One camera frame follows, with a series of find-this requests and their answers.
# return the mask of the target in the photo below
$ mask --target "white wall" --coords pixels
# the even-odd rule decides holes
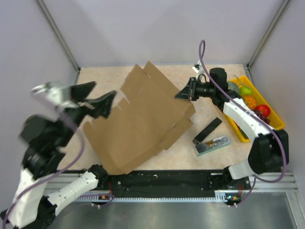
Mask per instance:
[[[9,207],[26,147],[18,134],[26,118],[51,114],[30,96],[32,87],[76,72],[34,0],[1,1],[0,8],[0,211]]]
[[[45,0],[80,66],[247,63],[282,0]]]
[[[294,0],[253,66],[258,90],[286,123],[290,170],[305,200],[305,1]]]

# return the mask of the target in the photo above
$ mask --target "yellow plastic container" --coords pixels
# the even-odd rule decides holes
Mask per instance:
[[[245,76],[241,76],[239,77],[240,81],[252,88],[252,95],[254,96],[254,98],[256,99],[257,105],[262,105],[265,104],[267,106],[270,107],[271,113],[268,116],[268,119],[270,119],[270,126],[272,126],[274,129],[276,130],[281,130],[285,127],[285,123],[281,120],[281,118],[277,115],[277,113],[275,113],[275,111],[272,109],[272,107],[267,103],[267,101],[262,97],[262,95],[258,92],[258,90],[254,87],[254,85],[251,83],[251,81]],[[238,79],[233,79],[231,80],[233,83],[236,83],[237,85],[239,84]],[[226,120],[229,122],[230,126],[232,127],[232,129],[234,130],[235,134],[237,135],[238,139],[241,142],[249,142],[250,140],[248,138],[245,138],[243,136],[243,134],[240,132],[240,129],[238,128],[238,126],[235,124],[235,122],[233,121],[233,119],[231,119],[230,117],[224,115]]]

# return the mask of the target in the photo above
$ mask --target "table surface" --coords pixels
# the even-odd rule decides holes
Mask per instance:
[[[158,65],[159,70],[168,77],[179,89],[185,87],[189,77],[196,76],[191,65]],[[207,69],[222,67],[228,74],[228,80],[237,76],[245,75],[242,64],[224,64],[207,65]],[[133,66],[125,67],[84,67],[78,79],[78,83],[96,81],[97,85],[90,94],[90,98],[100,97],[111,91],[120,90],[125,77],[131,71]],[[114,105],[122,98],[119,91],[115,98]],[[154,169],[222,169],[226,166],[238,163],[246,159],[251,149],[251,143],[241,143],[229,126],[224,114],[213,105],[211,99],[200,98],[193,103],[196,113],[191,117],[193,126],[185,132],[178,141],[168,150],[163,150],[159,155],[139,166],[138,170]],[[232,143],[218,150],[197,157],[194,151],[193,138],[202,131],[212,120],[219,117],[221,123],[206,140],[212,140],[216,137],[228,135]],[[80,142],[77,136],[74,136],[67,147],[63,149],[66,156],[61,161],[59,168],[68,165],[79,153]],[[96,154],[92,150],[86,139],[86,146],[82,157],[71,167],[71,169],[89,168],[93,164],[100,164]]]

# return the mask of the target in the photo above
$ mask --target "gray floor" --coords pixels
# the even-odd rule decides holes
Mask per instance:
[[[78,205],[68,206],[49,228],[296,229],[285,193],[253,193],[239,208],[223,203],[112,203],[100,210]]]

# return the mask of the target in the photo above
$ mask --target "cardboard box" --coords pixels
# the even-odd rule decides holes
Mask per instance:
[[[151,62],[136,65],[121,87],[121,99],[108,119],[86,122],[83,131],[111,175],[127,174],[168,149],[192,126],[189,101],[177,100],[179,89]]]

